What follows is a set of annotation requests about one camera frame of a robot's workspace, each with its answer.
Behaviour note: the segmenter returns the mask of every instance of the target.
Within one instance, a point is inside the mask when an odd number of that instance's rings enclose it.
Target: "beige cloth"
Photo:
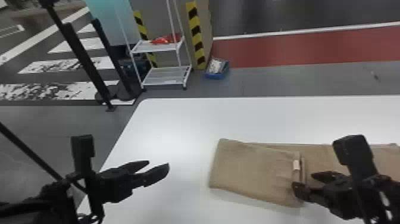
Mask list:
[[[379,173],[400,181],[400,172],[397,172],[400,148],[390,144],[371,145],[371,149]],[[299,158],[301,173],[293,172],[291,162]],[[210,188],[299,207],[301,203],[293,196],[291,183],[322,186],[311,174],[323,171],[349,174],[347,167],[339,164],[330,145],[260,144],[221,139],[211,168]]]
[[[260,144],[249,143],[277,150],[297,151],[305,160],[306,183],[309,186],[319,187],[323,184],[311,177],[312,173],[323,171],[337,171],[348,175],[346,166],[342,166],[331,145],[306,145],[306,144]],[[400,163],[400,148],[396,144],[371,145],[374,162],[378,172],[390,176],[393,180],[400,181],[398,163]]]
[[[299,207],[291,184],[303,182],[301,155],[221,139],[210,174],[210,187],[283,206]]]

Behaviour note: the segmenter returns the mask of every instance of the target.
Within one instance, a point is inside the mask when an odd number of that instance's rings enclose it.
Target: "white table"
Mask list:
[[[349,134],[400,143],[400,97],[148,99],[138,106],[103,170],[135,160],[169,162],[163,181],[106,204],[104,223],[339,223],[326,209],[290,209],[207,187],[220,138],[330,144]],[[89,213],[87,198],[79,212]]]
[[[6,7],[7,3],[5,2],[5,0],[0,0],[0,8]]]

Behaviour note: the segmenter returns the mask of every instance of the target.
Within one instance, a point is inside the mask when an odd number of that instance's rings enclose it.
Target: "yellow and black striped pole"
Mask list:
[[[203,37],[201,34],[200,19],[197,12],[196,2],[186,3],[186,11],[189,15],[189,28],[192,35],[193,47],[195,49],[195,58],[197,61],[198,69],[205,69],[205,51],[203,45]]]
[[[142,39],[144,41],[148,41],[149,37],[148,37],[147,29],[143,23],[142,13],[140,11],[134,11],[133,16],[135,17],[137,29],[139,30],[140,36],[142,37]],[[150,60],[153,67],[155,67],[155,68],[158,67],[157,58],[154,53],[151,53],[151,52],[147,53],[147,58]]]

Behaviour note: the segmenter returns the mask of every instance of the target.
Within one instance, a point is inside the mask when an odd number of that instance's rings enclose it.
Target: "white line on floor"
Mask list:
[[[89,9],[87,7],[82,8],[78,12],[68,16],[67,18],[63,19],[62,22],[64,23],[71,23],[81,16],[85,15],[86,13],[89,12]],[[55,32],[58,31],[58,28],[56,25],[53,25],[37,35],[32,36],[28,40],[20,43],[18,46],[14,47],[13,49],[7,51],[6,53],[0,55],[0,66],[6,63],[7,61],[15,58],[16,56],[20,55],[24,51],[28,50],[29,48],[35,46],[38,44],[40,41],[48,38],[49,36],[53,35]]]
[[[104,45],[101,42],[100,38],[87,38],[87,39],[81,39],[80,42],[82,43],[83,47],[85,50],[96,50],[96,49],[104,49]],[[72,49],[70,48],[69,44],[67,41],[61,42],[58,46],[50,50],[48,53],[53,54],[53,53],[60,53],[60,52],[71,52]]]
[[[93,57],[93,64],[96,69],[114,69],[113,62],[109,56]],[[37,74],[45,72],[75,71],[81,68],[78,59],[63,59],[54,61],[35,61],[22,69],[18,74]]]
[[[6,31],[6,30],[10,30],[10,29],[14,29],[14,28],[16,28],[18,25],[13,25],[13,26],[9,26],[9,27],[6,27],[6,28],[1,28],[0,29],[0,32],[3,32],[3,31]]]
[[[95,28],[93,27],[92,23],[89,23],[88,25],[86,25],[84,28],[80,29],[78,31],[78,33],[91,33],[91,32],[95,32]]]
[[[400,26],[400,21],[390,22],[390,23],[374,23],[374,24],[362,24],[362,25],[350,25],[350,26],[334,26],[334,27],[316,28],[316,29],[254,33],[248,35],[217,36],[214,37],[214,41],[226,41],[226,40],[244,39],[244,38],[263,38],[266,36],[297,35],[305,33],[324,33],[324,32],[345,31],[345,30],[373,29],[373,28],[390,27],[390,26]]]
[[[105,81],[106,85],[116,85],[118,80]],[[40,100],[95,100],[97,89],[92,82],[62,83],[19,83],[0,84],[0,100],[40,101]],[[135,101],[111,101],[114,105],[132,105]]]
[[[20,33],[24,31],[24,27],[22,25],[13,25],[0,30],[0,38],[5,38],[6,36],[10,36],[16,33]]]

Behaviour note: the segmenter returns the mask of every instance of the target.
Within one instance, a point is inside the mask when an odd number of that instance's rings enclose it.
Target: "shelf rack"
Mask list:
[[[140,41],[130,50],[130,57],[132,59],[133,67],[135,68],[137,78],[139,79],[139,83],[142,89],[145,89],[145,86],[160,86],[160,85],[182,85],[182,88],[186,89],[186,82],[188,81],[189,75],[192,71],[192,59],[190,58],[189,47],[185,38],[185,33],[183,31],[182,21],[179,16],[176,0],[165,0],[165,1],[167,3],[167,10],[170,19],[170,25],[174,43],[154,45],[150,43],[150,41],[143,40],[142,37],[139,35]],[[176,35],[175,35],[176,32],[171,12],[170,1],[173,1],[174,10],[179,23],[180,34],[181,34],[181,40],[179,42],[177,42],[176,40]],[[179,50],[183,44],[185,44],[186,47],[187,57],[189,58],[189,65],[182,65],[181,62]],[[150,63],[151,69],[146,75],[146,77],[142,80],[139,76],[138,68],[135,63],[134,54],[167,52],[167,51],[175,51],[178,61],[178,66],[155,68],[153,67],[152,63]]]

